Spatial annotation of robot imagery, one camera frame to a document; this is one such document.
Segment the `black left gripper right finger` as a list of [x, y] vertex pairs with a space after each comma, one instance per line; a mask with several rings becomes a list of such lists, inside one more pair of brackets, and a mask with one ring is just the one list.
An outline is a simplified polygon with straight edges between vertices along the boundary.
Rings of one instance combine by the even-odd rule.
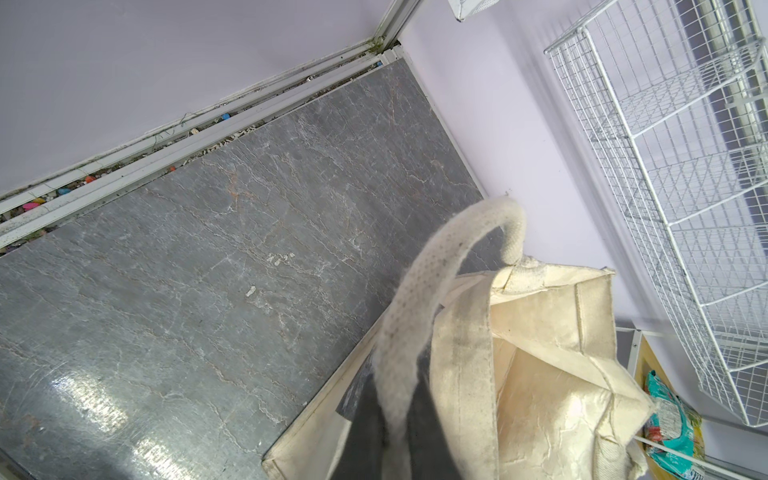
[[429, 388], [428, 364], [418, 364], [409, 408], [409, 454], [414, 480], [459, 480], [461, 475], [443, 432]]

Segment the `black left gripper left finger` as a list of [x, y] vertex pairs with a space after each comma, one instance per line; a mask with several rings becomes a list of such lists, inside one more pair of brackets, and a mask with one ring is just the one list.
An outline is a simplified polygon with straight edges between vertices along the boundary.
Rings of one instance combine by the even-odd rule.
[[331, 479], [380, 480], [385, 426], [372, 376], [362, 388], [355, 416]]

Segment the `cream canvas grocery bag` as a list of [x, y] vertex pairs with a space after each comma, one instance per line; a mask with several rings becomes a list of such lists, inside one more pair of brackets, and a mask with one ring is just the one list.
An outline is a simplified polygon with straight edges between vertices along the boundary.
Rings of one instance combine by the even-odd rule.
[[507, 197], [457, 214], [427, 242], [391, 304], [265, 454], [271, 479], [331, 479], [373, 377], [381, 479], [412, 479], [418, 364], [461, 479], [636, 479], [653, 404], [617, 358], [608, 269], [523, 252]]

